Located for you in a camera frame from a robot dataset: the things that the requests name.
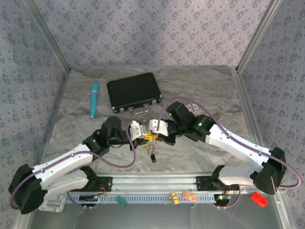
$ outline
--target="patterned wallpaper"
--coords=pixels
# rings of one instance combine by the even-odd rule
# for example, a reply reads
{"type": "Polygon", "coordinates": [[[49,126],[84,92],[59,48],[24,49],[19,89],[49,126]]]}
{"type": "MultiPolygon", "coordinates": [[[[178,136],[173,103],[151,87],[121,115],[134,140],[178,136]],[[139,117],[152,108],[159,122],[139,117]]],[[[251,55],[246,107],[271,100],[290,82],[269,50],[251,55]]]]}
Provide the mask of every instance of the patterned wallpaper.
{"type": "Polygon", "coordinates": [[[19,166],[39,161],[65,74],[22,1],[0,8],[0,228],[10,229],[8,186],[19,166]]]}
{"type": "Polygon", "coordinates": [[[71,68],[236,66],[270,0],[36,0],[71,68]]]}
{"type": "MultiPolygon", "coordinates": [[[[280,9],[242,73],[268,147],[287,153],[286,160],[305,180],[305,2],[283,0],[280,9]]],[[[295,183],[289,173],[285,183],[295,183]]],[[[288,189],[293,213],[305,229],[305,185],[288,189]]]]}

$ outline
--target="silver wrinkled sheet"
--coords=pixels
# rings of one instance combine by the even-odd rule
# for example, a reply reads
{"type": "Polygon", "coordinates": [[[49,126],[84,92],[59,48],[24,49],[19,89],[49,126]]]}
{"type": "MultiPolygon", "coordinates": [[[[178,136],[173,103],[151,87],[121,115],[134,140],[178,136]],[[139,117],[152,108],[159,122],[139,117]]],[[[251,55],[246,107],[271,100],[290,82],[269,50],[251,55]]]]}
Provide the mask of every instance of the silver wrinkled sheet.
{"type": "MultiPolygon", "coordinates": [[[[116,115],[125,125],[130,120],[143,124],[157,119],[165,102],[177,96],[189,96],[212,112],[232,132],[249,139],[244,116],[237,98],[232,76],[228,68],[128,68],[71,70],[67,86],[57,115],[45,161],[70,151],[83,139],[99,129],[111,115],[116,115]],[[130,112],[114,114],[108,97],[106,83],[111,80],[153,72],[163,101],[149,107],[149,112],[132,115],[130,112]],[[89,117],[91,85],[98,82],[100,92],[95,118],[89,117]]],[[[136,163],[127,169],[114,168],[96,160],[90,163],[95,172],[211,172],[217,165],[243,166],[239,159],[229,153],[185,137],[176,140],[175,146],[158,143],[157,162],[153,164],[144,147],[137,149],[136,163]]],[[[129,146],[110,148],[104,156],[118,165],[132,161],[129,146]]]]}

